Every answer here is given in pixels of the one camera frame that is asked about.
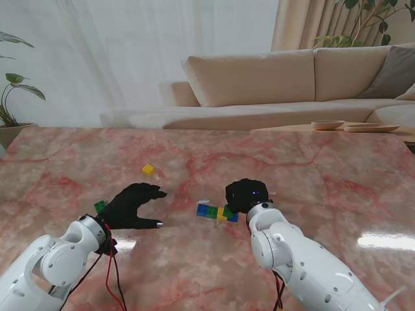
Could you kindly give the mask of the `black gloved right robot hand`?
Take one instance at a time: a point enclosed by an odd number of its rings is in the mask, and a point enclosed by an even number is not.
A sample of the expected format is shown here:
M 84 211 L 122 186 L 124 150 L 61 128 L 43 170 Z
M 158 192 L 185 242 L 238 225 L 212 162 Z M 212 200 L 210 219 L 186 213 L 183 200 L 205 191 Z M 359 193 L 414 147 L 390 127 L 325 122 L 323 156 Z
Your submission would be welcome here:
M 260 203 L 271 202 L 267 186 L 258 180 L 241 179 L 225 188 L 228 209 L 232 213 L 247 214 Z

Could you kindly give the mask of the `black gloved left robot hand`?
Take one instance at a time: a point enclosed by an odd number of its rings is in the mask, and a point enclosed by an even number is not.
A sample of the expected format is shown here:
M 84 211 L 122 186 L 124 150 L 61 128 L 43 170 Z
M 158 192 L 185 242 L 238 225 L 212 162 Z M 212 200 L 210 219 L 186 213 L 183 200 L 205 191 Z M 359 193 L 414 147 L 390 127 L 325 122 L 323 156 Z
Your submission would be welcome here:
M 133 183 L 117 194 L 97 215 L 110 229 L 155 229 L 163 226 L 161 220 L 140 218 L 137 210 L 150 200 L 166 197 L 160 186 Z

